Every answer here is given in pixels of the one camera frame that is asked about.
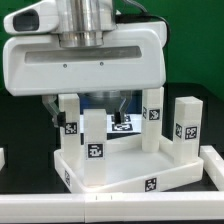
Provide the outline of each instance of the white platform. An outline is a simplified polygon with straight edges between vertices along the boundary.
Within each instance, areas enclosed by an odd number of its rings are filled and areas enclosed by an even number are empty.
[[[63,161],[62,150],[55,152],[55,168],[72,193],[146,192],[146,181],[154,178],[157,186],[153,191],[165,191],[201,180],[203,161],[200,158],[189,165],[175,166],[172,156],[162,150],[157,153],[143,152],[140,140],[141,135],[136,135],[134,138],[131,136],[108,141],[107,180],[104,186],[84,186],[83,167],[72,170]],[[118,141],[119,148],[113,150]]]

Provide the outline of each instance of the white rectangular pillar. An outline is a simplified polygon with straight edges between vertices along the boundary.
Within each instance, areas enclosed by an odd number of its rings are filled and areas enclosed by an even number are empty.
[[[203,102],[195,97],[177,98],[173,128],[173,155],[176,165],[198,159]]]
[[[157,152],[162,135],[164,89],[143,90],[142,96],[142,150]]]
[[[204,169],[219,191],[224,191],[224,160],[212,146],[201,146]]]
[[[59,109],[66,113],[66,125],[60,128],[63,158],[73,170],[81,164],[80,103],[77,94],[59,95]]]
[[[0,149],[0,170],[5,165],[5,156],[4,156],[4,150]]]
[[[105,110],[84,111],[84,185],[106,184],[107,115]]]

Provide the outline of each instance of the metal cylinder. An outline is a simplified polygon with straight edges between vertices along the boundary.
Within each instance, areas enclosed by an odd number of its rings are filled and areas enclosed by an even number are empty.
[[[112,0],[57,0],[61,47],[102,45],[102,32],[115,28],[112,3]]]

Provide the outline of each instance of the white block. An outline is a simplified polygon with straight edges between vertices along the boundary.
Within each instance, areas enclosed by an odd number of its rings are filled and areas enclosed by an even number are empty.
[[[163,136],[160,138],[159,149],[172,158],[174,157],[173,142]]]
[[[107,115],[105,110],[84,111],[84,185],[106,184]]]
[[[4,157],[4,151],[3,149],[0,149],[0,170],[5,165],[5,157]]]
[[[159,151],[162,134],[164,89],[143,90],[142,97],[142,150]]]
[[[87,194],[85,222],[121,222],[124,220],[124,195]]]
[[[105,142],[107,115],[105,110],[84,110],[85,142]]]
[[[204,169],[219,191],[224,191],[224,161],[212,146],[202,146],[200,157],[204,160]]]
[[[173,151],[176,165],[198,159],[203,102],[195,97],[177,98],[175,105]]]
[[[85,222],[84,195],[0,196],[0,223]]]
[[[124,222],[224,219],[222,192],[160,192],[124,196]]]
[[[60,128],[64,160],[77,170],[81,164],[80,103],[77,94],[59,95],[59,109],[66,112],[66,127]]]

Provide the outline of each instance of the black wire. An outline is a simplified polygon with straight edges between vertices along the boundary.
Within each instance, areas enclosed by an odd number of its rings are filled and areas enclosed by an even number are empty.
[[[134,0],[123,0],[123,2],[139,9],[142,13],[148,13],[147,9],[142,4],[140,4]]]
[[[150,15],[149,13],[116,15],[116,23],[126,23],[126,24],[137,23],[137,22],[144,23],[144,22],[149,22],[150,20],[159,20],[159,21],[163,21],[166,24],[166,29],[167,29],[167,39],[165,43],[165,46],[166,46],[170,41],[171,29],[170,29],[169,23],[163,17]]]

